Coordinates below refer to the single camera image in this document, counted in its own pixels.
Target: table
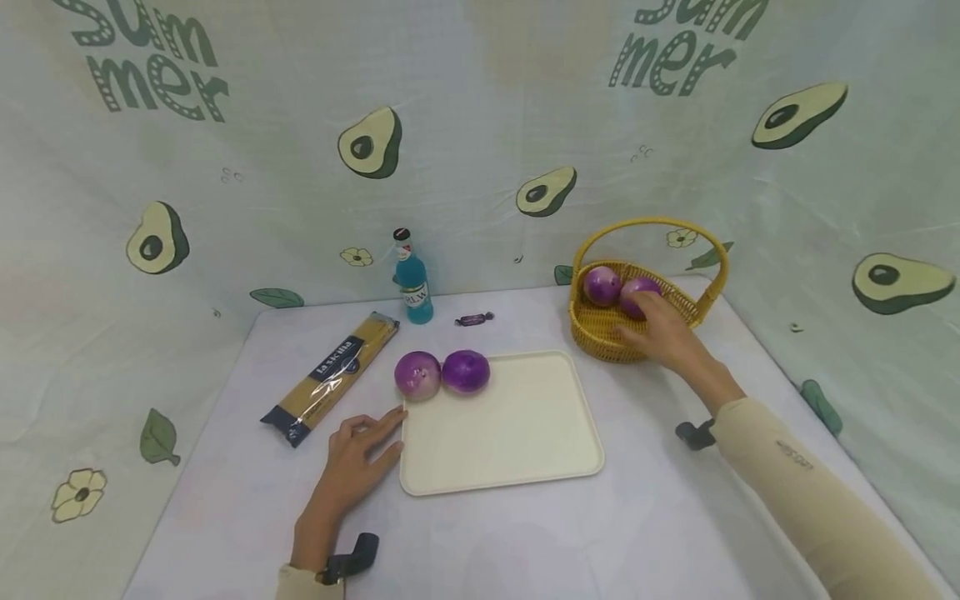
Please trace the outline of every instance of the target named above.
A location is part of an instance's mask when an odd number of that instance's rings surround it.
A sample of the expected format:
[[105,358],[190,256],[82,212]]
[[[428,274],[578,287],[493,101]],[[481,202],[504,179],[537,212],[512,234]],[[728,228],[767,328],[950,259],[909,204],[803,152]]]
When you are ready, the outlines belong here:
[[[701,276],[674,279],[697,297]],[[326,438],[359,413],[396,403],[401,355],[460,348],[486,354],[562,349],[574,359],[607,463],[597,475],[414,498],[396,472],[346,520],[338,551],[363,531],[376,563],[348,600],[826,597],[762,504],[715,448],[691,452],[674,427],[708,418],[673,373],[610,365],[573,343],[568,288],[435,299],[426,325],[404,324],[369,370],[297,449],[258,420],[372,310],[399,300],[261,313],[132,582],[127,600],[263,600],[289,558],[293,524],[320,476]],[[453,320],[491,311],[473,327]],[[742,387],[922,553],[794,386],[720,299],[698,333]]]

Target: wall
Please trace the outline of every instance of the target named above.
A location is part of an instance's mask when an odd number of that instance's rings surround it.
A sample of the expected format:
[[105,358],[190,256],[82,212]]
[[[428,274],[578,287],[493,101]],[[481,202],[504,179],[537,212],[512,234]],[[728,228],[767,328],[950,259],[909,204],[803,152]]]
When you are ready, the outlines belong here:
[[[563,283],[650,214],[732,243],[728,297],[960,586],[947,0],[2,14],[12,597],[118,596],[256,312],[394,296],[393,228],[457,293]],[[646,227],[591,256],[710,275],[708,250]]]

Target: blue bottle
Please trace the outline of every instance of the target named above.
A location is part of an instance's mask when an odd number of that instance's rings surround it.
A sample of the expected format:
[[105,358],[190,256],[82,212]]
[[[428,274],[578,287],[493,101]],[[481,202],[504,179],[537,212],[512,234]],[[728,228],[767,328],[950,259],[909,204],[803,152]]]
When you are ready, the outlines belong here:
[[394,231],[396,242],[396,283],[407,306],[407,319],[413,324],[424,324],[433,319],[433,302],[426,284],[426,266],[414,254],[410,243],[410,229]]

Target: left hand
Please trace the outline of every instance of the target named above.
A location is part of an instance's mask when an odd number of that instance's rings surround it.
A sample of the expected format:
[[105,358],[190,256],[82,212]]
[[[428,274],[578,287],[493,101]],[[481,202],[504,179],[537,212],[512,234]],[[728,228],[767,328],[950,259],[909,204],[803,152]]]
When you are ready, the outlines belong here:
[[406,417],[397,406],[379,420],[367,415],[347,419],[333,432],[324,474],[297,519],[290,566],[314,572],[326,568],[341,520],[400,460],[403,442],[394,442],[372,462],[367,455]]

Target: arm sleeve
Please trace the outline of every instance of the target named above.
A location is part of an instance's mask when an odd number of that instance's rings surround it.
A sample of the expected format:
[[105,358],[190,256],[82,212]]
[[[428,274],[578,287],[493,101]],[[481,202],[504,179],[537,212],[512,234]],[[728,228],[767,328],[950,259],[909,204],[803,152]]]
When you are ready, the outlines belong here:
[[766,406],[727,404],[710,432],[831,598],[941,597],[894,533]]
[[333,586],[325,586],[318,582],[316,577],[316,573],[285,564],[280,568],[276,600],[344,600],[343,581]]

